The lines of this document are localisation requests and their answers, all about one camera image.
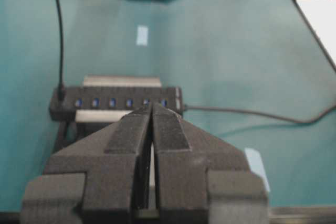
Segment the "black cable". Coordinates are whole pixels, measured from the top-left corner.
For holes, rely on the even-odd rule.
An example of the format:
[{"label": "black cable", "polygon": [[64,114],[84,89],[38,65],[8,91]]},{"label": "black cable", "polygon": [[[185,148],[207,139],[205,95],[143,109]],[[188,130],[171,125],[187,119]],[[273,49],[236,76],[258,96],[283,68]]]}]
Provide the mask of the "black cable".
[{"label": "black cable", "polygon": [[285,122],[290,122],[290,123],[296,123],[296,124],[313,124],[321,120],[323,117],[325,117],[328,113],[336,109],[336,104],[333,106],[330,106],[323,110],[321,113],[319,113],[317,116],[307,119],[307,120],[298,120],[298,119],[293,119],[293,118],[288,118],[285,116],[281,115],[274,115],[274,114],[269,114],[269,113],[264,113],[264,112],[259,112],[259,111],[253,111],[253,110],[243,110],[243,109],[234,109],[234,108],[219,108],[219,107],[207,107],[207,106],[189,106],[189,105],[184,105],[184,110],[205,110],[205,111],[217,111],[217,112],[228,112],[228,113],[239,113],[239,114],[250,114],[250,115],[257,115],[257,116],[263,116],[266,118],[272,118],[276,120],[281,120]]},{"label": "black cable", "polygon": [[57,14],[58,14],[58,24],[59,24],[59,42],[60,42],[60,56],[59,56],[59,80],[58,80],[58,90],[57,97],[59,101],[63,101],[65,96],[65,87],[63,84],[63,61],[64,61],[64,39],[63,39],[63,22],[62,22],[62,12],[59,0],[56,0]]}]

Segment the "teal mat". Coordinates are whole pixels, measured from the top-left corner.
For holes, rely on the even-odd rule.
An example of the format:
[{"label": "teal mat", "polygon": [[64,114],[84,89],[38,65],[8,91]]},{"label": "teal mat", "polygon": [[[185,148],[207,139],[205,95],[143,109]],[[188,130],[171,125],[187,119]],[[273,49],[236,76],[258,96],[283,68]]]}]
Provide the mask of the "teal mat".
[{"label": "teal mat", "polygon": [[[335,103],[335,74],[292,0],[61,0],[66,84],[87,74],[158,76],[190,105],[309,118]],[[148,27],[147,46],[137,28]],[[50,155],[57,123],[54,0],[0,0],[0,210],[19,210],[26,183]],[[184,118],[258,150],[270,205],[336,204],[336,113],[312,126],[255,116]]]}]

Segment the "black power cable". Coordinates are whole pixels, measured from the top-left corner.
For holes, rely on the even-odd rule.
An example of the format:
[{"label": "black power cable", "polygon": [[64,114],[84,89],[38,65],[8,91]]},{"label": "black power cable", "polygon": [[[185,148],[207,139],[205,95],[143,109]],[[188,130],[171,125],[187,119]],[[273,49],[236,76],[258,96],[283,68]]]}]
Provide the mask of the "black power cable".
[{"label": "black power cable", "polygon": [[63,39],[63,22],[62,22],[62,12],[61,4],[59,0],[56,0],[57,14],[58,14],[58,24],[59,24],[59,43],[60,43],[60,56],[59,56],[59,80],[57,87],[57,97],[59,101],[63,101],[65,97],[65,87],[63,84],[63,61],[64,61],[64,39]]},{"label": "black power cable", "polygon": [[238,114],[250,114],[250,115],[257,115],[263,116],[265,118],[272,118],[276,120],[281,120],[285,122],[295,123],[295,124],[313,124],[320,121],[323,117],[329,114],[331,111],[336,109],[336,104],[326,108],[322,112],[320,112],[317,116],[307,119],[307,120],[298,120],[294,118],[288,118],[286,116],[281,115],[274,115],[265,112],[253,111],[253,110],[244,110],[244,109],[235,109],[235,108],[220,108],[220,107],[207,107],[207,106],[189,106],[184,105],[184,110],[204,110],[204,111],[217,111],[217,112],[228,112],[228,113],[238,113]]}]

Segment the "white tape piece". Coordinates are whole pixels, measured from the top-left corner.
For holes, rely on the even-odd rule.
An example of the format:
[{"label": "white tape piece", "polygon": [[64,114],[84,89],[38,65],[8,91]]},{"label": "white tape piece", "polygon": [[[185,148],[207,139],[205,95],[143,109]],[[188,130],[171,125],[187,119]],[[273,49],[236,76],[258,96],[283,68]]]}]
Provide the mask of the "white tape piece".
[{"label": "white tape piece", "polygon": [[266,176],[260,152],[252,148],[245,148],[245,155],[251,171],[259,175],[263,179],[266,191],[270,192],[271,189],[269,187],[268,179]]},{"label": "white tape piece", "polygon": [[176,87],[176,97],[177,98],[180,97],[180,89],[178,87]]},{"label": "white tape piece", "polygon": [[179,110],[181,108],[181,103],[178,98],[176,98],[176,109]]},{"label": "white tape piece", "polygon": [[137,46],[147,46],[148,45],[148,27],[138,26],[138,34],[136,36]]}]

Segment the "blue usb port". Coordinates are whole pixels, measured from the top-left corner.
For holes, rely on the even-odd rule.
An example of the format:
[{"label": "blue usb port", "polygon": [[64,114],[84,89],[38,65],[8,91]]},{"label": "blue usb port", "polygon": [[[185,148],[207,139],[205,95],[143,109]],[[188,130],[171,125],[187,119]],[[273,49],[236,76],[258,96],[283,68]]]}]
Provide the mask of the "blue usb port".
[{"label": "blue usb port", "polygon": [[162,99],[161,100],[161,105],[164,107],[167,107],[167,100],[166,99]]},{"label": "blue usb port", "polygon": [[132,99],[127,99],[126,100],[126,107],[127,108],[133,107],[133,100]]},{"label": "blue usb port", "polygon": [[99,106],[99,99],[98,98],[94,98],[92,100],[92,107],[93,108],[97,108]]},{"label": "blue usb port", "polygon": [[116,105],[117,105],[117,102],[116,102],[115,98],[111,98],[110,103],[109,103],[110,108],[115,108]]},{"label": "blue usb port", "polygon": [[82,107],[82,99],[78,98],[78,99],[75,101],[75,107],[76,107],[76,108],[80,108],[80,107]]},{"label": "blue usb port", "polygon": [[143,99],[142,104],[143,104],[143,105],[147,105],[147,104],[149,104],[149,99]]}]

